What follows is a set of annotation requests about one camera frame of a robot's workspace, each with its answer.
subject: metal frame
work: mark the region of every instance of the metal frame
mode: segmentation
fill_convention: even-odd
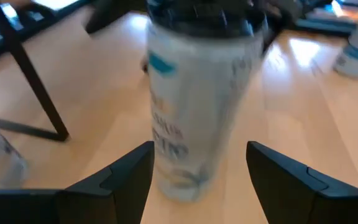
[[[32,65],[29,56],[26,54],[20,39],[16,31],[11,27],[10,22],[6,18],[4,12],[0,8],[0,34],[3,37],[4,43],[15,58],[17,64],[22,70],[25,78],[30,84],[31,89],[35,93],[38,101],[40,102],[42,108],[46,112],[50,122],[55,128],[56,132],[51,132],[45,129],[35,128],[25,124],[19,124],[12,121],[6,121],[0,119],[0,128],[6,129],[8,131],[15,131],[18,133],[28,134],[31,136],[36,136],[40,138],[55,140],[55,141],[65,141],[69,137],[67,128],[65,127],[59,113],[57,112],[55,106],[50,99],[44,84],[37,72],[35,71],[34,66]]]

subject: blue logo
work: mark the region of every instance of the blue logo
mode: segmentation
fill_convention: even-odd
[[[175,74],[175,66],[173,64],[165,62],[151,51],[149,51],[149,65],[156,69],[163,77],[171,77]]]

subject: wooden floor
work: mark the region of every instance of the wooden floor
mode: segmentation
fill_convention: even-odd
[[[147,18],[129,14],[91,38],[81,10],[25,47],[71,134],[56,143],[2,133],[30,162],[28,188],[67,187],[151,139],[140,70]],[[224,162],[198,203],[153,184],[142,223],[266,223],[245,160],[256,140],[358,187],[358,80],[332,72],[344,40],[285,32],[241,102]],[[0,58],[0,118],[52,128],[10,55]]]

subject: black chair leg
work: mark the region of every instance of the black chair leg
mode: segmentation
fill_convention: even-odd
[[[46,138],[56,141],[65,141],[68,139],[69,134],[65,127],[60,115],[58,114],[55,106],[53,105],[44,84],[42,84],[30,58],[26,54],[16,31],[11,27],[8,19],[0,8],[0,34],[4,39],[4,43],[12,56],[15,58],[17,64],[20,66],[25,78],[29,82],[31,89],[35,93],[42,108],[46,112],[56,133],[44,129],[34,128],[24,124],[13,123],[0,119],[0,128],[10,131],[16,131],[40,138]]]

